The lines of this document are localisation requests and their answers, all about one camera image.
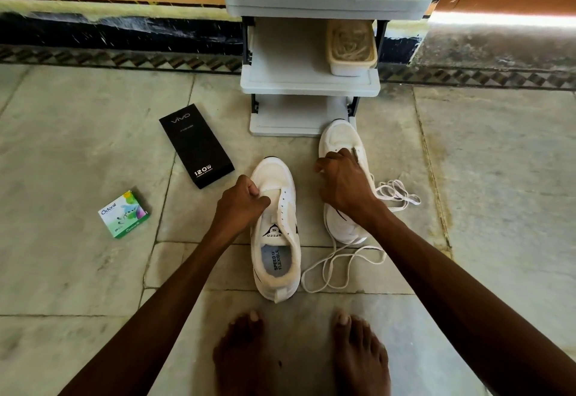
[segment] green and white box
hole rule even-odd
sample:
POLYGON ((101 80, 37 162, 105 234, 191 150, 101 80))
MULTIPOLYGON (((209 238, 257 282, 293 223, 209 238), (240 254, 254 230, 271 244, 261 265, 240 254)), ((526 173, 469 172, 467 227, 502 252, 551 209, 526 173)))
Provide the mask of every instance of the green and white box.
POLYGON ((150 217, 142 209, 132 191, 126 191, 118 199, 99 210, 98 214, 114 238, 122 238, 150 217))

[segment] person's left hand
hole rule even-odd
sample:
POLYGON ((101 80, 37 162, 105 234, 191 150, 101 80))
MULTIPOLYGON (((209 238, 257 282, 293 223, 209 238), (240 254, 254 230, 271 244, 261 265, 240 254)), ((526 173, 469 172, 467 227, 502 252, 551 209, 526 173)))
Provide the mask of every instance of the person's left hand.
POLYGON ((242 174, 236 185, 222 194, 206 236, 216 239, 226 247, 232 244, 236 237, 255 223, 270 205, 269 197, 259 195, 260 190, 254 182, 242 174))

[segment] bare foot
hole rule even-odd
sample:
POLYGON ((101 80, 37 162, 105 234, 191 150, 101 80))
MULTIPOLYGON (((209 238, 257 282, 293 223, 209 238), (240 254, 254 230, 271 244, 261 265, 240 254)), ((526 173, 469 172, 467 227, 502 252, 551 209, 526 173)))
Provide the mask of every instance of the bare foot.
POLYGON ((254 310, 240 314, 214 348, 219 396, 264 396, 271 389, 264 321, 254 310))
POLYGON ((357 316, 337 311, 334 336, 334 376, 339 395, 390 396, 386 348, 370 325, 357 316))

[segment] shoe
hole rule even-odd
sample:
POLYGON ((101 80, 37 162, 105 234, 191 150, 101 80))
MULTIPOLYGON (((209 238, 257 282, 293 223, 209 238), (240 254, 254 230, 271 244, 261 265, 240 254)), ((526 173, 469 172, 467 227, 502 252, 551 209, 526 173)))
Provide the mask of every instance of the shoe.
POLYGON ((256 288, 275 303, 291 297, 300 282, 300 238, 296 225, 296 188, 286 164, 267 157, 251 177, 270 205, 250 230, 256 288))
MULTIPOLYGON (((324 158, 328 152, 338 152, 343 148, 348 149, 356 156, 358 165, 364 171, 366 179, 378 199, 402 202, 401 206, 389 207, 392 212, 405 209, 408 203, 421 203, 420 198, 415 194, 409 194, 403 183, 397 179, 380 182, 377 188, 374 184, 374 176, 368 168, 366 150, 358 132, 349 122, 334 120, 322 133, 318 154, 321 158, 324 158)), ((357 225, 350 217, 328 204, 324 205, 324 223, 330 235, 343 244, 360 244, 369 236, 369 233, 357 225)))

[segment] plastic container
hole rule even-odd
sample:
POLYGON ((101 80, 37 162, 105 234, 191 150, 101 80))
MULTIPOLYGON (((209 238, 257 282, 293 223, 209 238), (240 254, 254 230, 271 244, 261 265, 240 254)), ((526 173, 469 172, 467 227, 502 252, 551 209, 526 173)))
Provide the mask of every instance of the plastic container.
POLYGON ((326 57, 335 76, 358 77, 378 62, 371 21, 329 20, 326 57))

